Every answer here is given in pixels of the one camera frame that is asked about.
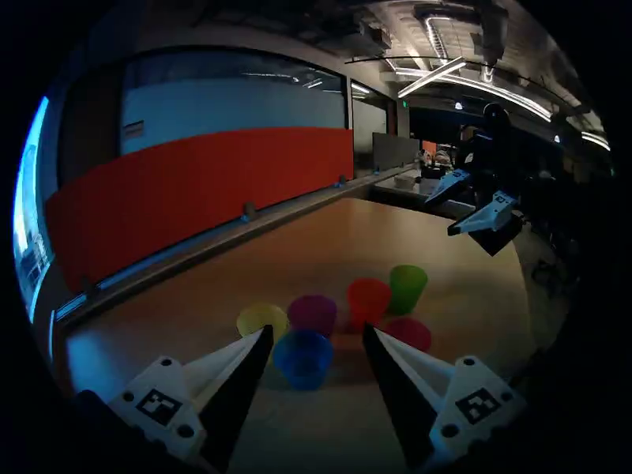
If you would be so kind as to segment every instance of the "fluorescent light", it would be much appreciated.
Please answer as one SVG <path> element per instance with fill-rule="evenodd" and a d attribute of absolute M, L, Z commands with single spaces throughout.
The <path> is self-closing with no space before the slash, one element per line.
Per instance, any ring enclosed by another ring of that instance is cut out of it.
<path fill-rule="evenodd" d="M 284 77 L 292 79 L 294 82 L 299 82 L 299 79 L 288 74 L 271 74 L 271 73 L 242 73 L 243 76 L 259 76 L 259 77 Z"/>
<path fill-rule="evenodd" d="M 367 89 L 366 87 L 362 87 L 361 85 L 357 85 L 355 82 L 351 83 L 351 86 L 356 90 L 356 91 L 360 91 L 360 92 L 364 92 L 365 94 L 371 94 L 371 91 L 369 89 Z"/>
<path fill-rule="evenodd" d="M 438 67 L 437 69 L 430 72 L 429 74 L 426 74 L 424 77 L 421 77 L 420 79 L 413 82 L 412 84 L 404 87 L 397 94 L 397 97 L 401 99 L 402 97 L 407 96 L 411 92 L 416 91 L 418 88 L 421 88 L 432 81 L 436 81 L 437 79 L 440 79 L 441 77 L 444 77 L 447 74 L 451 73 L 452 71 L 460 69 L 463 66 L 465 66 L 465 61 L 463 60 L 463 58 L 459 57 L 459 58 L 453 59 L 447 64 L 444 64 L 443 66 Z"/>
<path fill-rule="evenodd" d="M 393 71 L 397 71 L 397 67 L 393 64 L 393 61 L 388 58 L 385 58 L 384 61 L 386 61 L 386 64 L 390 66 L 390 69 L 392 69 Z"/>
<path fill-rule="evenodd" d="M 395 74 L 401 76 L 426 77 L 428 75 L 428 72 L 418 69 L 398 67 L 397 71 L 395 71 Z M 448 82 L 450 84 L 464 85 L 493 94 L 494 96 L 502 97 L 505 100 L 509 100 L 510 102 L 513 102 L 516 105 L 527 109 L 532 114 L 537 115 L 547 122 L 551 121 L 551 112 L 549 112 L 547 109 L 539 105 L 537 102 L 520 96 L 514 92 L 510 92 L 507 89 L 500 88 L 491 84 L 485 84 L 484 82 L 480 81 L 474 81 L 472 79 L 466 79 L 465 77 L 454 76 L 453 74 L 447 74 L 444 77 L 441 77 L 439 80 L 442 82 Z"/>
<path fill-rule="evenodd" d="M 591 141 L 592 143 L 596 143 L 597 145 L 610 151 L 610 145 L 608 144 L 608 140 L 606 140 L 605 138 L 599 135 L 591 134 L 589 132 L 581 132 L 581 137 L 584 140 Z"/>

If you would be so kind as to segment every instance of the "magenta cup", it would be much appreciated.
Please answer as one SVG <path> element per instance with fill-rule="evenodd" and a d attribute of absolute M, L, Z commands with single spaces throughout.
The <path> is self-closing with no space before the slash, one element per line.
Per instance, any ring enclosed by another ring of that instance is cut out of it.
<path fill-rule="evenodd" d="M 309 329 L 330 337 L 336 322 L 334 301 L 323 295 L 305 295 L 292 301 L 288 320 L 292 329 Z"/>

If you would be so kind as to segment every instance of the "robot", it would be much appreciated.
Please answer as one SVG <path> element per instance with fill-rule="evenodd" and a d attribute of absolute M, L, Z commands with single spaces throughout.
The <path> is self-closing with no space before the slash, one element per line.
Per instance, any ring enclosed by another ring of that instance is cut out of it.
<path fill-rule="evenodd" d="M 461 145 L 454 171 L 443 176 L 425 202 L 428 208 L 455 198 L 471 187 L 476 209 L 448 227 L 448 235 L 469 233 L 490 255 L 496 254 L 522 228 L 513 211 L 524 178 L 510 153 L 511 124 L 497 103 L 483 109 L 483 129 L 475 130 Z"/>
<path fill-rule="evenodd" d="M 490 103 L 483 114 L 485 127 L 463 144 L 457 169 L 441 179 L 426 205 L 471 186 L 476 210 L 450 225 L 448 234 L 469 233 L 494 254 L 520 231 L 522 222 L 512 211 L 524 186 L 508 153 L 507 113 Z M 226 472 L 272 345 L 267 325 L 184 366 L 160 357 L 109 409 L 165 454 L 203 472 Z M 413 471 L 429 472 L 462 458 L 527 406 L 474 355 L 449 364 L 368 324 L 363 345 Z"/>
<path fill-rule="evenodd" d="M 226 472 L 272 334 L 267 325 L 187 365 L 161 356 L 108 407 L 161 455 L 195 472 Z M 463 457 L 526 407 L 473 355 L 451 365 L 368 324 L 363 345 L 413 471 L 429 472 Z"/>

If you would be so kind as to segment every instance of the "red wall panel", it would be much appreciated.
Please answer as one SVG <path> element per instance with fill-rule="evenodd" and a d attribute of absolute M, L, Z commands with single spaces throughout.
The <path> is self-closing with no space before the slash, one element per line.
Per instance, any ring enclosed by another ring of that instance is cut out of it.
<path fill-rule="evenodd" d="M 157 145 L 92 169 L 46 202 L 49 236 L 69 288 L 353 175 L 350 130 L 236 130 Z"/>

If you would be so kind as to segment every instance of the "wooden table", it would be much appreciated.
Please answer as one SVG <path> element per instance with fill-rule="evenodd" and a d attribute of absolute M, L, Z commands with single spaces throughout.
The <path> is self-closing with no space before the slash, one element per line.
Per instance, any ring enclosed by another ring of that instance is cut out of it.
<path fill-rule="evenodd" d="M 109 401 L 160 355 L 187 363 L 236 340 L 239 311 L 258 301 L 287 307 L 322 293 L 337 302 L 343 326 L 347 286 L 358 277 L 388 281 L 398 264 L 429 276 L 413 315 L 432 332 L 429 352 L 448 362 L 474 354 L 508 375 L 535 350 L 514 245 L 489 257 L 467 235 L 448 237 L 449 223 L 337 201 L 78 326 L 65 339 L 70 380 Z M 266 368 L 230 472 L 406 471 L 360 337 L 336 333 L 332 342 L 333 365 L 318 391 L 292 391 Z"/>

